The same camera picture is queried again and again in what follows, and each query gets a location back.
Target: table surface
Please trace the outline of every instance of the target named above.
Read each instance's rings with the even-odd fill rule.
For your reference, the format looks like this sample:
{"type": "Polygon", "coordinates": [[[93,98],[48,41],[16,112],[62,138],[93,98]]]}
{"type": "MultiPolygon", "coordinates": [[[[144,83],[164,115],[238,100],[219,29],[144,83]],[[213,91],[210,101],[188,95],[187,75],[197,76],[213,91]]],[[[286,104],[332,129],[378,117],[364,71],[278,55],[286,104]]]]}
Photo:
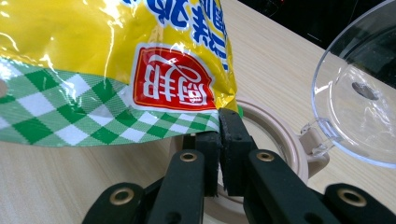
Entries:
{"type": "MultiPolygon", "coordinates": [[[[272,108],[298,133],[313,120],[311,81],[324,50],[245,7],[222,1],[233,46],[238,94],[272,108]]],[[[111,185],[143,187],[164,175],[169,139],[112,147],[45,148],[0,142],[0,223],[79,223],[111,185]]],[[[348,183],[396,212],[396,170],[354,159],[338,148],[308,181],[323,192],[348,183]]]]}

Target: snack bag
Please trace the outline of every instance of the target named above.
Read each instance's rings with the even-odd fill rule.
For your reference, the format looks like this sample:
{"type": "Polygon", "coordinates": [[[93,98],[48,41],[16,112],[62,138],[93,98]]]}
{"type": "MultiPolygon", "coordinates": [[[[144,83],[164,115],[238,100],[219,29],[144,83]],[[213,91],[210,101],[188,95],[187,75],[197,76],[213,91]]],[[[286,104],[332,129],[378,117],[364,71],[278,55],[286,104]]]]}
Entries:
{"type": "Polygon", "coordinates": [[[0,3],[0,141],[142,143],[236,110],[219,0],[0,3]]]}

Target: screw hole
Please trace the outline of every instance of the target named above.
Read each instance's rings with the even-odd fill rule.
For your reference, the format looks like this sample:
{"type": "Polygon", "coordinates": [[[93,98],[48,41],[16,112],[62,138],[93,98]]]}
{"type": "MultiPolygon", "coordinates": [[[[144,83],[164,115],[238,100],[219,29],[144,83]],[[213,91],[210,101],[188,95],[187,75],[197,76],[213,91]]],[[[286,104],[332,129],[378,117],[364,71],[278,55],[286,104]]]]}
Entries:
{"type": "Polygon", "coordinates": [[[134,191],[129,188],[116,189],[110,196],[110,202],[114,205],[123,205],[132,200],[134,191]]]}
{"type": "Polygon", "coordinates": [[[166,214],[165,222],[167,224],[177,224],[181,221],[181,214],[177,212],[170,212],[166,214]]]}
{"type": "Polygon", "coordinates": [[[234,140],[236,140],[236,141],[241,141],[241,140],[242,140],[242,136],[238,134],[238,135],[234,138],[234,140]]]}
{"type": "Polygon", "coordinates": [[[352,83],[352,88],[362,97],[376,101],[378,97],[376,96],[373,89],[367,86],[365,83],[354,82],[352,83]]]}
{"type": "Polygon", "coordinates": [[[180,159],[183,161],[195,161],[197,156],[193,153],[186,152],[180,155],[180,159]]]}
{"type": "Polygon", "coordinates": [[[7,85],[6,82],[0,79],[0,98],[5,97],[7,95],[7,85]]]}
{"type": "Polygon", "coordinates": [[[314,213],[305,214],[304,219],[308,223],[313,223],[313,224],[321,224],[321,223],[323,223],[323,220],[321,219],[321,217],[319,217],[318,215],[316,215],[314,213]]]}
{"type": "Polygon", "coordinates": [[[353,206],[364,207],[367,204],[366,199],[355,190],[339,189],[337,194],[345,203],[349,203],[353,206]]]}
{"type": "Polygon", "coordinates": [[[257,153],[257,158],[261,161],[273,161],[275,157],[270,153],[259,152],[257,153]]]}

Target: plastic packaging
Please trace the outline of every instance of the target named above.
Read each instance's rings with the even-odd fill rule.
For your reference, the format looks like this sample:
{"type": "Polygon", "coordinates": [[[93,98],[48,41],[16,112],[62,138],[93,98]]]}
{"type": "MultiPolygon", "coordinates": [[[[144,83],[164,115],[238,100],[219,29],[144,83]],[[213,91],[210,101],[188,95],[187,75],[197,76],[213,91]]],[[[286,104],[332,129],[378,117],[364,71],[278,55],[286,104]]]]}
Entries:
{"type": "Polygon", "coordinates": [[[236,110],[218,0],[1,1],[0,89],[0,140],[40,146],[218,131],[236,110]]]}

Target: red logo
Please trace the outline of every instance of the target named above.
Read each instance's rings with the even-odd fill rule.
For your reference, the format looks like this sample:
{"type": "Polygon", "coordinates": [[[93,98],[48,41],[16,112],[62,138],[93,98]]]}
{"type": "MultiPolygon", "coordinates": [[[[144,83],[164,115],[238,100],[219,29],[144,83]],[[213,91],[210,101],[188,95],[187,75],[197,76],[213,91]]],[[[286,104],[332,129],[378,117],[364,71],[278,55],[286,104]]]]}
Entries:
{"type": "Polygon", "coordinates": [[[132,81],[136,107],[216,109],[212,77],[196,58],[176,49],[140,48],[132,81]]]}

